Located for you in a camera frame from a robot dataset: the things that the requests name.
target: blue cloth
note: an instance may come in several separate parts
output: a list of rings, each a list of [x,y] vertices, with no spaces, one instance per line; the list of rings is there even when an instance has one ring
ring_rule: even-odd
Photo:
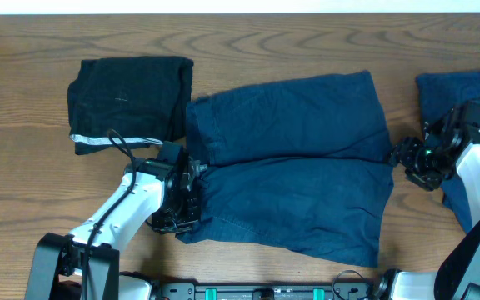
[[[261,243],[378,265],[392,144],[369,72],[272,82],[187,106],[202,218],[185,243]]]
[[[480,72],[423,74],[416,78],[416,83],[420,93],[422,125],[425,122],[433,125],[458,104],[467,101],[480,103]],[[455,176],[442,183],[442,190],[444,205],[455,212],[464,231],[469,232],[472,218],[463,181]]]

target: white wall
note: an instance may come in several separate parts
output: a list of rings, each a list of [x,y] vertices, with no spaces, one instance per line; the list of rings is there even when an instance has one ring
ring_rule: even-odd
[[[480,0],[0,0],[0,14],[480,13]]]

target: navy blue fabric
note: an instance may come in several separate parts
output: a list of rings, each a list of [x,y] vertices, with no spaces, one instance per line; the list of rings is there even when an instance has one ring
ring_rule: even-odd
[[[433,124],[455,105],[467,101],[480,103],[480,72],[423,74],[416,78],[420,92],[422,123]],[[472,229],[468,196],[460,177],[444,181],[444,204],[451,208],[467,233]]]
[[[178,238],[378,265],[392,144],[369,72],[240,87],[187,106],[202,219]]]

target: table surface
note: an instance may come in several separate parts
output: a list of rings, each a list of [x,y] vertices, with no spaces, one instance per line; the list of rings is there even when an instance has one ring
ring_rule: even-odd
[[[38,240],[91,216],[128,162],[115,149],[73,154],[66,95],[80,61],[141,55],[193,59],[194,98],[367,69],[396,142],[420,134],[418,74],[480,69],[480,14],[0,16],[0,299],[23,298]],[[200,283],[330,282],[349,268],[370,278],[392,267],[434,271],[463,231],[441,192],[415,187],[401,167],[393,176],[378,269],[256,244],[185,245],[147,227],[121,269]]]

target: wood grain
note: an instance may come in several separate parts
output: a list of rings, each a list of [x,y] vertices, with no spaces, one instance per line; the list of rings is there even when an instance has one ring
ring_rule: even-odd
[[[418,74],[480,69],[480,14],[0,17],[0,299],[23,298],[39,238],[67,233],[90,216],[127,163],[112,149],[73,154],[66,93],[80,61],[139,55],[193,59],[194,97],[367,69],[396,142],[419,133]],[[379,269],[252,244],[184,245],[145,227],[121,268],[201,283],[329,282],[347,268],[370,278],[390,267],[435,270],[463,231],[441,192],[413,186],[400,167],[393,176]]]

